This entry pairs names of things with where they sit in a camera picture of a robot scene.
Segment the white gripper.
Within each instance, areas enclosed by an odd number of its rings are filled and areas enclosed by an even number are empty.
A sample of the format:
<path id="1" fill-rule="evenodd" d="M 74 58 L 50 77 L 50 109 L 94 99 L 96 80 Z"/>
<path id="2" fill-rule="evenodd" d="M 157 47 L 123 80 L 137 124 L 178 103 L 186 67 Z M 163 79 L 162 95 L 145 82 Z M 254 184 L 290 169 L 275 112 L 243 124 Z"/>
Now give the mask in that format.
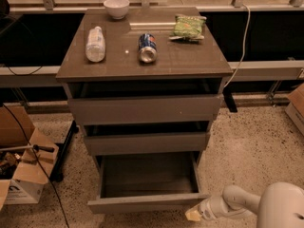
<path id="1" fill-rule="evenodd" d="M 185 216 L 189 221 L 199 222 L 201 217 L 205 220 L 215 220 L 222 216 L 221 196 L 212 196 L 203 200 L 199 206 L 194 206 L 185 212 Z"/>

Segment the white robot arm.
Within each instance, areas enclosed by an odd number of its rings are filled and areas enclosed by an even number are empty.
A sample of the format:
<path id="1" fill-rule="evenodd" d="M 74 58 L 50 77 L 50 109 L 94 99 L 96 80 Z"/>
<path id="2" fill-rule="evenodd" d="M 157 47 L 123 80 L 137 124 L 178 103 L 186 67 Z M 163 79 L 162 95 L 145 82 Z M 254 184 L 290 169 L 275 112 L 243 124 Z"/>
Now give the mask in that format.
<path id="1" fill-rule="evenodd" d="M 287 182 L 269 185 L 261 196 L 236 185 L 225 186 L 185 212 L 191 221 L 243 219 L 256 215 L 256 228 L 304 228 L 304 190 Z"/>

